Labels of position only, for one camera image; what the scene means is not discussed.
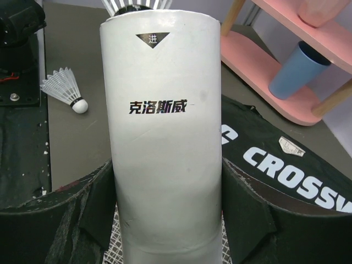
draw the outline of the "screw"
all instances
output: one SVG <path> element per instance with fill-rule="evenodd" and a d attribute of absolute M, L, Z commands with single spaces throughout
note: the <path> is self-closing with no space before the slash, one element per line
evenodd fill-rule
<path fill-rule="evenodd" d="M 20 99 L 19 95 L 17 93 L 11 93 L 10 95 L 10 100 L 11 101 L 18 101 Z"/>

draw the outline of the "wall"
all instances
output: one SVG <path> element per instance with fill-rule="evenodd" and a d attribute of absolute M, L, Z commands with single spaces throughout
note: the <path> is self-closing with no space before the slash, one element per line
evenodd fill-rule
<path fill-rule="evenodd" d="M 347 6 L 336 17 L 335 21 L 352 32 L 352 4 Z M 253 27 L 281 63 L 286 61 L 291 51 L 300 41 L 296 35 L 264 11 L 257 17 Z M 320 99 L 324 99 L 350 78 L 352 78 L 350 74 L 333 65 L 312 81 L 309 87 L 314 90 Z M 352 156 L 352 97 L 328 113 L 324 117 L 324 121 L 349 155 Z"/>
<path fill-rule="evenodd" d="M 46 2 L 104 8 L 101 0 L 46 0 Z M 216 18 L 220 22 L 223 22 L 232 3 L 233 0 L 174 0 L 171 8 L 204 13 Z M 243 6 L 243 9 L 237 18 L 237 24 L 240 24 L 244 21 L 248 11 L 252 6 L 252 1 L 246 0 L 245 5 Z"/>

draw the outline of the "shelf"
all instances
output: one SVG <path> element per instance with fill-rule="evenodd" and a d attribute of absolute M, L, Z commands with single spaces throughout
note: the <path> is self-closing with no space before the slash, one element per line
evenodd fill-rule
<path fill-rule="evenodd" d="M 232 31 L 227 36 L 222 36 L 221 56 L 222 61 L 232 71 L 285 118 L 305 126 L 314 125 L 321 120 L 311 111 L 320 101 L 307 86 L 284 101 L 270 93 L 269 83 L 281 65 L 249 38 Z"/>
<path fill-rule="evenodd" d="M 298 17 L 301 1 L 252 0 L 333 64 L 352 74 L 352 33 L 334 21 L 314 29 Z"/>

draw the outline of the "white letter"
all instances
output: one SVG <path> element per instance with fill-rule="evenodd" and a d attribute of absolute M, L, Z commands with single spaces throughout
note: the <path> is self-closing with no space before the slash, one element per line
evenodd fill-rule
<path fill-rule="evenodd" d="M 299 193 L 300 195 L 302 195 L 307 199 L 313 199 L 315 196 L 318 195 L 319 193 L 318 187 L 321 187 L 322 184 L 323 182 L 319 181 L 317 178 L 313 176 L 308 176 L 302 182 L 302 187 L 299 187 L 297 189 L 297 193 Z"/>
<path fill-rule="evenodd" d="M 266 154 L 266 151 L 261 150 L 260 148 L 257 148 L 257 147 L 251 147 L 249 150 L 246 151 L 246 153 L 244 153 L 243 158 L 245 161 L 247 161 L 249 164 L 255 167 L 257 166 L 258 162 L 254 161 L 252 158 L 256 154 L 260 154 L 264 156 Z"/>
<path fill-rule="evenodd" d="M 336 196 L 337 192 L 325 186 L 320 193 L 320 197 L 322 197 L 322 199 L 318 197 L 315 199 L 315 203 L 323 208 L 332 209 L 335 205 L 334 197 Z"/>
<path fill-rule="evenodd" d="M 221 145 L 224 145 L 229 142 L 226 138 L 224 138 L 224 136 L 226 136 L 231 140 L 235 140 L 236 138 L 238 138 L 237 132 L 233 130 L 231 127 L 229 127 L 228 125 L 221 126 L 221 134 L 223 135 L 221 137 Z"/>
<path fill-rule="evenodd" d="M 299 168 L 296 168 L 292 165 L 287 165 L 282 172 L 277 177 L 277 180 L 288 188 L 296 188 L 297 185 L 303 180 L 304 172 Z"/>
<path fill-rule="evenodd" d="M 344 212 L 344 213 L 352 213 L 352 202 L 347 202 L 345 206 L 345 197 L 339 195 L 337 197 L 337 202 L 336 202 L 336 211 L 339 212 Z"/>
<path fill-rule="evenodd" d="M 262 172 L 268 170 L 266 174 L 271 178 L 275 178 L 275 173 L 281 170 L 284 165 L 285 164 L 281 159 L 274 157 L 271 154 L 268 154 L 268 156 L 263 159 L 262 163 L 260 163 L 257 168 Z"/>

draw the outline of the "metal grid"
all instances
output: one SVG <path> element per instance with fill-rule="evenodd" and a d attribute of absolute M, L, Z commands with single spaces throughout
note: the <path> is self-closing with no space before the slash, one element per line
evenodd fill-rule
<path fill-rule="evenodd" d="M 222 221 L 222 263 L 232 264 L 224 220 Z M 123 264 L 122 244 L 117 207 L 111 232 L 110 247 L 104 254 L 103 264 Z"/>

